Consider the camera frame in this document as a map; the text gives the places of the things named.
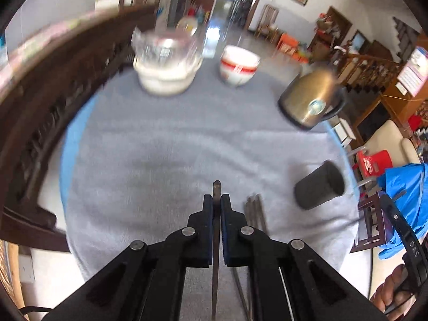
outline person's hand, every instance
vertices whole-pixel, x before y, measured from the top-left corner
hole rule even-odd
[[[399,265],[394,269],[392,274],[385,279],[385,282],[381,284],[372,298],[370,299],[372,303],[382,312],[385,312],[385,309],[388,305],[392,303],[394,297],[394,289],[399,286],[402,281],[404,265]],[[394,298],[395,305],[398,306],[404,303],[409,299],[410,293],[408,292],[398,292]],[[403,315],[410,307],[410,299],[401,305],[399,308],[388,314],[389,321],[395,321],[401,315]]]

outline knife blade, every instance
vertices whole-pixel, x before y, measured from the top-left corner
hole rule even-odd
[[[218,266],[220,255],[220,197],[221,183],[219,180],[216,180],[213,183],[213,288],[211,298],[211,321],[215,321],[217,311]]]

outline gold kettle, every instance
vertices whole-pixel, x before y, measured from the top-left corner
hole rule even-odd
[[[338,94],[339,103],[327,112]],[[338,85],[335,70],[327,66],[314,67],[309,74],[296,77],[278,101],[284,116],[303,130],[332,118],[345,104],[345,88]]]

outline wooden staircase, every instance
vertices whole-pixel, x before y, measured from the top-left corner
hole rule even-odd
[[[346,54],[339,59],[339,82],[348,90],[343,111],[351,124],[378,100],[401,69],[399,63],[370,55]]]

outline white bowl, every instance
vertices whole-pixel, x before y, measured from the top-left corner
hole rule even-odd
[[[170,96],[183,93],[192,84],[202,58],[195,59],[193,65],[178,66],[173,70],[159,70],[145,67],[135,57],[133,67],[138,74],[141,85],[153,95]]]
[[[226,46],[220,60],[220,75],[229,84],[239,86],[254,76],[260,57],[236,46]]]

